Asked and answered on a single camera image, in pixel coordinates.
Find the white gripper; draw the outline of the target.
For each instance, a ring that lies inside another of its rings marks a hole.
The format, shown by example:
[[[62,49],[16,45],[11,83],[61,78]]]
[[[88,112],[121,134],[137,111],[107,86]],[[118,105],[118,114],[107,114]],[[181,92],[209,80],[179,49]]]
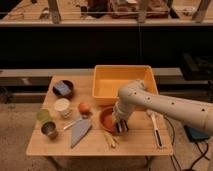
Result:
[[[124,103],[122,101],[117,101],[113,107],[112,118],[115,123],[116,131],[120,133],[119,125],[117,122],[124,120],[124,125],[126,131],[129,130],[127,125],[127,120],[133,113],[133,106],[131,104]]]

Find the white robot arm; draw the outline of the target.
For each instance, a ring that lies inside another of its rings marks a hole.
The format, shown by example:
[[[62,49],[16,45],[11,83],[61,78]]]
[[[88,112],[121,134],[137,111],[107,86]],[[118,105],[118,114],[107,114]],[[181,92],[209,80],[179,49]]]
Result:
[[[114,122],[128,120],[136,106],[213,135],[213,103],[153,94],[145,90],[142,80],[133,80],[118,89],[118,100],[112,112]]]

